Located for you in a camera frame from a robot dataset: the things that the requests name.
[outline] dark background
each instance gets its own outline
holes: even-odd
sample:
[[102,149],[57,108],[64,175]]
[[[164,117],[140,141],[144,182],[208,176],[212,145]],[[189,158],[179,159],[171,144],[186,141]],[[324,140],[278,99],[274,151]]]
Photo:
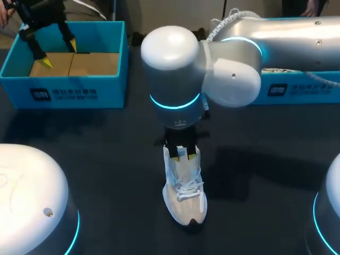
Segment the dark background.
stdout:
[[[7,51],[0,50],[0,60]],[[208,215],[188,234],[163,202],[163,133],[131,50],[126,107],[18,110],[0,89],[2,143],[29,145],[64,170],[81,215],[85,255],[304,254],[304,223],[340,152],[340,105],[210,104],[199,141]]]

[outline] white cable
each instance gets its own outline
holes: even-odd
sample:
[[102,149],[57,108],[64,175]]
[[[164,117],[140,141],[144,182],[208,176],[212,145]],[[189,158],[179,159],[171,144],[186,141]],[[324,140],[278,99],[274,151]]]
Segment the white cable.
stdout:
[[[233,23],[235,20],[241,19],[241,18],[246,18],[246,17],[252,17],[252,18],[257,18],[261,19],[259,15],[257,15],[254,12],[250,11],[242,11],[240,12],[239,9],[233,8],[231,9],[229,16],[225,18],[223,21],[220,21],[219,25],[210,33],[210,35],[207,38],[207,42],[213,41],[214,37],[222,30],[222,28],[226,27],[227,25],[230,25]],[[330,81],[327,79],[324,79],[312,72],[304,72],[305,75],[307,75],[309,78],[312,78],[320,83],[323,83],[328,86],[334,86],[334,87],[340,87],[339,82],[334,82]]]
[[250,11],[240,12],[236,8],[232,9],[230,11],[230,14],[229,14],[229,16],[227,18],[225,18],[223,21],[221,21],[220,24],[217,25],[217,27],[214,28],[214,30],[208,36],[207,42],[213,41],[214,37],[222,30],[222,28],[224,28],[227,25],[230,25],[235,20],[238,20],[238,19],[241,19],[241,18],[244,18],[244,17],[253,17],[253,18],[261,19],[261,17],[259,15],[257,15],[256,13],[254,13],[254,12],[250,12]]
[[91,10],[97,12],[105,21],[107,21],[106,17],[104,15],[102,15],[96,8],[94,8],[93,6],[89,5],[89,4],[86,4],[86,3],[83,3],[82,1],[80,0],[73,0],[74,2],[78,3],[78,4],[81,4],[81,5],[84,5],[86,6],[87,8],[90,8]]

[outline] white sneaker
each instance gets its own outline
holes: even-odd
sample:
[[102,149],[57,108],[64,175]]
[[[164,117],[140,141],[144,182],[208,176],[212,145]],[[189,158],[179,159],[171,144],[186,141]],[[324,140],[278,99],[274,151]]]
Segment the white sneaker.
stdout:
[[186,148],[177,147],[177,158],[170,158],[169,151],[163,147],[166,184],[163,198],[172,217],[181,225],[201,224],[207,214],[207,197],[203,191],[200,167],[200,151],[188,154]]

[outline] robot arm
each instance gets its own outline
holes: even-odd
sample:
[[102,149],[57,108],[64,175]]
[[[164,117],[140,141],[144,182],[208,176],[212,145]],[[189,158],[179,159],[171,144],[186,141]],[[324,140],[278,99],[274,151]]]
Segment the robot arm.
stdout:
[[200,119],[200,93],[227,107],[253,102],[261,69],[340,70],[340,18],[243,17],[197,42],[184,28],[154,30],[142,43],[150,98],[163,124],[184,129]]
[[75,37],[65,23],[66,15],[63,0],[14,0],[12,3],[8,3],[7,0],[2,1],[6,10],[15,9],[25,24],[24,28],[19,31],[19,36],[27,42],[34,60],[39,61],[47,68],[53,67],[34,35],[37,30],[48,27],[53,23],[58,24],[68,50],[77,52]]
[[146,36],[141,55],[150,99],[165,126],[163,197],[178,223],[201,224],[207,212],[195,130],[203,95],[241,107],[257,98],[264,67],[340,70],[339,43],[340,18],[265,20],[247,12],[222,21],[206,41],[175,26]]

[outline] blue led ring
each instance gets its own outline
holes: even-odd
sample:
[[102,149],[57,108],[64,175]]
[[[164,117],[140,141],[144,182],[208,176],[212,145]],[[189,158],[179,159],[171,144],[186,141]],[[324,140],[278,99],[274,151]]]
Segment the blue led ring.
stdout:
[[72,243],[71,243],[69,249],[66,251],[65,255],[68,255],[68,254],[71,252],[71,250],[72,250],[72,248],[73,248],[73,246],[74,246],[74,243],[75,243],[75,241],[76,241],[76,239],[77,239],[77,237],[78,237],[79,227],[80,227],[80,215],[79,215],[79,211],[78,211],[78,225],[77,225],[77,227],[76,227],[76,232],[75,232],[73,241],[72,241]]
[[232,41],[232,40],[246,41],[248,43],[253,44],[259,50],[259,52],[261,53],[261,56],[263,57],[262,50],[261,50],[260,46],[256,42],[254,42],[253,40],[250,40],[246,37],[234,36],[234,37],[225,38],[222,41]]
[[331,250],[331,252],[334,254],[334,255],[339,255],[335,250],[333,250],[333,248],[328,244],[328,242],[326,241],[326,239],[324,238],[324,236],[321,234],[321,231],[319,229],[319,226],[318,226],[318,223],[317,223],[317,218],[315,217],[315,204],[316,204],[316,201],[317,201],[317,197],[318,197],[318,193],[317,195],[315,196],[315,199],[314,199],[314,205],[313,205],[313,217],[314,217],[314,223],[315,223],[315,227],[317,228],[317,231],[321,237],[321,239],[323,240],[323,242],[325,243],[325,245]]
[[192,105],[200,97],[200,94],[201,93],[198,93],[198,95],[193,100],[191,100],[189,103],[187,103],[185,105],[179,105],[179,106],[166,106],[166,105],[162,105],[162,104],[158,103],[157,101],[155,101],[153,99],[152,95],[150,95],[150,98],[151,98],[152,102],[154,102],[157,106],[159,106],[161,108],[168,109],[168,110],[178,110],[178,109],[182,109],[182,108],[188,107],[189,105]]

